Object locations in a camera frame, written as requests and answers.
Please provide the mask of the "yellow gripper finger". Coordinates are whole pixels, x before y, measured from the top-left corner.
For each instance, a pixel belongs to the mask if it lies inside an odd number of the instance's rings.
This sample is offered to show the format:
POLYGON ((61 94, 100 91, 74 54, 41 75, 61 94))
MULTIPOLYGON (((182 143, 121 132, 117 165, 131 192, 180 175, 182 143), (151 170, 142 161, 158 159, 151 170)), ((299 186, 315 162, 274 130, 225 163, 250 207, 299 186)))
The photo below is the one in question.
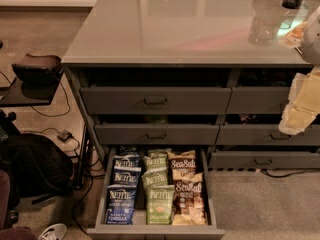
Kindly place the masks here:
POLYGON ((294 100, 298 108, 320 113, 320 76, 316 74, 307 74, 303 81, 302 88, 294 100))
POLYGON ((287 135, 297 135, 304 132, 315 119, 315 113, 310 113, 288 104, 283 111, 278 129, 287 135))

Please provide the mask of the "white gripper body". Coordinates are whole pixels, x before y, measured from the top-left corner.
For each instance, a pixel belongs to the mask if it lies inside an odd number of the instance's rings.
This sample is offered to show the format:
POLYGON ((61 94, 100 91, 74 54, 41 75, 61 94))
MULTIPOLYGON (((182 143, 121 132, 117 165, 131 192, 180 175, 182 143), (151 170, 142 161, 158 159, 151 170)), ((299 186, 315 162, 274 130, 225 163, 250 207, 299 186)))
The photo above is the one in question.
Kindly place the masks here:
MULTIPOLYGON (((311 74, 320 75, 320 66, 314 66, 311 70, 311 74)), ((293 78, 288 96, 288 100, 290 102, 293 102, 298 96, 302 88, 303 81, 306 79, 306 77, 306 74, 297 73, 293 78)))

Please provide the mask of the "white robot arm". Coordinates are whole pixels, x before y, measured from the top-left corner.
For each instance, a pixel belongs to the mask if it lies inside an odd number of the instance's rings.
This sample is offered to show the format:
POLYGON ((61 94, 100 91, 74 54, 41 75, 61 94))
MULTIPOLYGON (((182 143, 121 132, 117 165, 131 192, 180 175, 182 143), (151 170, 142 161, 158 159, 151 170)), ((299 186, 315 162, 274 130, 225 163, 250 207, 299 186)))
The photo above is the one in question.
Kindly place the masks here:
POLYGON ((283 35, 279 44, 295 48, 304 61, 313 65, 309 73, 295 75, 278 126, 284 134, 297 135, 320 114, 320 7, 283 35))

